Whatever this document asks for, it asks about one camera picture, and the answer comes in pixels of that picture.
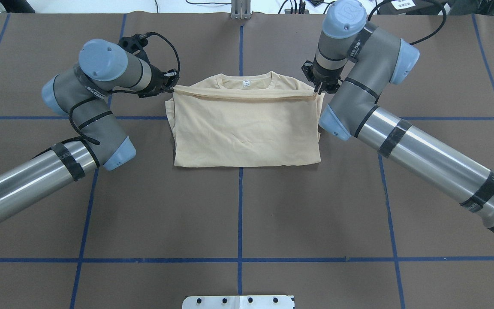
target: robotic arm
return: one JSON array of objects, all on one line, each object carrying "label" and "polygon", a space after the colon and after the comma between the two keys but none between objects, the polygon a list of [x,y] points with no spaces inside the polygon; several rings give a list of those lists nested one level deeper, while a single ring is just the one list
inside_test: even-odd
[{"label": "robotic arm", "polygon": [[[161,72],[143,47],[157,35],[173,48],[178,70]],[[55,113],[67,115],[80,137],[53,145],[32,160],[0,176],[0,223],[102,165],[113,170],[136,150],[104,101],[115,92],[139,97],[172,92],[180,62],[173,45],[158,33],[123,37],[119,45],[93,39],[83,46],[79,63],[43,86],[43,100]],[[129,90],[111,89],[119,86]]]},{"label": "robotic arm", "polygon": [[[494,170],[376,105],[389,82],[401,83],[419,51],[371,22],[357,0],[338,0],[323,21],[313,62],[302,71],[315,91],[335,94],[319,124],[340,139],[352,135],[441,189],[494,232]],[[345,63],[355,63],[340,85]]]}]

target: white label sticker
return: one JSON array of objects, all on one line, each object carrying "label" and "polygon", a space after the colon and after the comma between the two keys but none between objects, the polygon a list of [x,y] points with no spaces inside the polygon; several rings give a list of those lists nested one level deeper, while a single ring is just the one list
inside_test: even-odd
[{"label": "white label sticker", "polygon": [[413,0],[396,0],[392,1],[392,5],[396,10],[403,10],[415,6]]}]

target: white bracket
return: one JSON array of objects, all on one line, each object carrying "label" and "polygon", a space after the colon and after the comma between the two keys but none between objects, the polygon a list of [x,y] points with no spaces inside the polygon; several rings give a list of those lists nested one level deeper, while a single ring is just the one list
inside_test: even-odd
[{"label": "white bracket", "polygon": [[182,309],[295,309],[295,297],[289,295],[245,295],[186,297]]},{"label": "white bracket", "polygon": [[232,19],[251,19],[251,0],[232,0]]}]

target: blue joint cover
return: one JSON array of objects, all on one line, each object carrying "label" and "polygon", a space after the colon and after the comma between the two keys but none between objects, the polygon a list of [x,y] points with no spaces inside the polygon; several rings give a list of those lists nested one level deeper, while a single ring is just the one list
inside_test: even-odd
[{"label": "blue joint cover", "polygon": [[79,52],[79,65],[94,80],[115,80],[127,69],[127,53],[115,43],[91,39]]},{"label": "blue joint cover", "polygon": [[408,76],[420,57],[418,49],[401,39],[400,53],[390,82],[399,85]]},{"label": "blue joint cover", "polygon": [[41,88],[41,98],[49,108],[53,110],[57,115],[66,116],[68,113],[63,111],[60,105],[57,103],[57,98],[54,96],[54,79],[57,76],[53,77],[51,80]]},{"label": "blue joint cover", "polygon": [[367,12],[357,0],[338,0],[331,4],[323,20],[322,30],[328,37],[344,39],[361,31]]},{"label": "blue joint cover", "polygon": [[339,118],[337,118],[337,115],[335,115],[331,106],[327,105],[327,108],[323,111],[323,114],[319,118],[319,125],[325,129],[325,131],[331,132],[343,141],[347,141],[351,137],[351,134],[344,127]]},{"label": "blue joint cover", "polygon": [[131,143],[131,140],[129,139],[129,135],[127,135],[123,143],[121,143],[118,149],[111,155],[103,166],[106,170],[115,170],[115,168],[125,164],[136,155],[137,149],[135,149],[133,143]]}]

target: folded shirt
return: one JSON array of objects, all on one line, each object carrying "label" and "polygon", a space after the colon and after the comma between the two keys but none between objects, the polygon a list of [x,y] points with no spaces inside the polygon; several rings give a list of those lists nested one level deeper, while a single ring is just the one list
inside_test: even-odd
[{"label": "folded shirt", "polygon": [[323,94],[288,76],[218,74],[174,87],[165,102],[175,166],[300,166],[321,162]]}]

